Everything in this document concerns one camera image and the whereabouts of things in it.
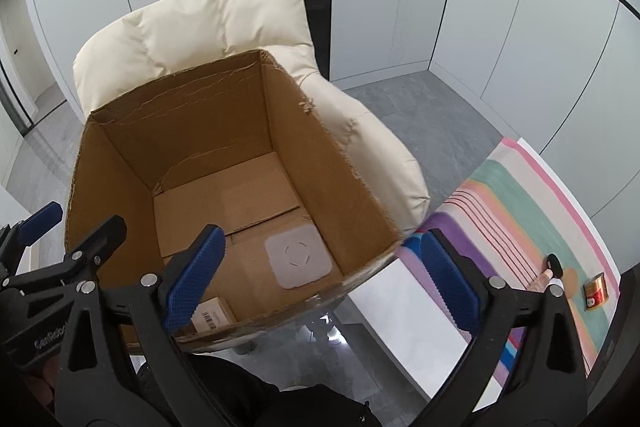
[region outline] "red and gold packet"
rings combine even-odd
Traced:
[[[588,310],[594,310],[602,306],[609,298],[607,282],[604,273],[599,273],[596,277],[589,279],[583,286],[584,299]]]

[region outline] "cream leather cushion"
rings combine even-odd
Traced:
[[[89,115],[155,78],[254,49],[295,79],[391,219],[412,233],[430,199],[420,166],[375,115],[320,75],[303,0],[161,0],[135,10],[80,49],[82,110]]]

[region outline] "barcode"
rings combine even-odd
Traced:
[[[211,318],[211,315],[209,315],[209,312],[202,312],[202,316],[207,321],[207,326],[209,326],[210,329],[212,329],[212,330],[217,329],[215,322]]]

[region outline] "person's hand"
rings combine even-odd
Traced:
[[[24,382],[33,393],[33,396],[35,396],[41,404],[46,406],[53,402],[57,379],[58,357],[56,356],[44,363],[40,377],[26,375]]]

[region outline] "black cap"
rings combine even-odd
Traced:
[[[546,256],[546,267],[554,273],[556,279],[560,279],[564,275],[560,260],[555,253],[550,253]]]

